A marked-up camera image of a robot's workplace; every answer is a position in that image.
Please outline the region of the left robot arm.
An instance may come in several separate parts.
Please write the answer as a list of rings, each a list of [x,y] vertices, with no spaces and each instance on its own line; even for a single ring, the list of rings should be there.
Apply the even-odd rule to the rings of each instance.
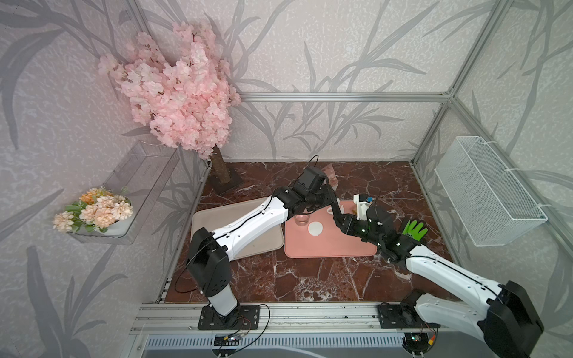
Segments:
[[[336,202],[327,175],[309,166],[291,185],[277,188],[259,207],[231,224],[214,231],[198,229],[192,236],[186,265],[198,290],[208,300],[208,305],[201,309],[198,329],[257,328],[260,308],[254,305],[241,308],[231,289],[231,261],[268,230],[305,210],[319,210]]]

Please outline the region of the white dough piece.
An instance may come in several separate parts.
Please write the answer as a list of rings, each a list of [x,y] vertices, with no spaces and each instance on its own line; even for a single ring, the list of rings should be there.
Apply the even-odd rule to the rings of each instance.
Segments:
[[[313,237],[317,237],[319,236],[322,231],[323,231],[323,225],[321,222],[311,222],[308,226],[307,226],[307,230],[308,233],[313,236]]]

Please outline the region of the metal ring cutter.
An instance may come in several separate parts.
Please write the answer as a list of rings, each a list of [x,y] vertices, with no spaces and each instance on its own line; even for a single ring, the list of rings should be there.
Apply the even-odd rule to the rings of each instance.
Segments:
[[[310,220],[310,216],[307,214],[299,214],[294,217],[295,223],[298,226],[305,226]]]

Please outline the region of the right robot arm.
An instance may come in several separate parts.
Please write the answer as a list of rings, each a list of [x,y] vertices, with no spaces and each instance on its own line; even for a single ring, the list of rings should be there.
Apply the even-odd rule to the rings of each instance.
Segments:
[[[484,342],[498,357],[529,357],[543,334],[543,323],[526,290],[519,284],[486,279],[434,253],[423,243],[424,222],[409,220],[396,231],[388,212],[366,201],[357,212],[330,207],[337,227],[377,247],[390,263],[417,274],[456,297],[437,298],[415,289],[395,309],[383,309],[408,327],[440,325]]]

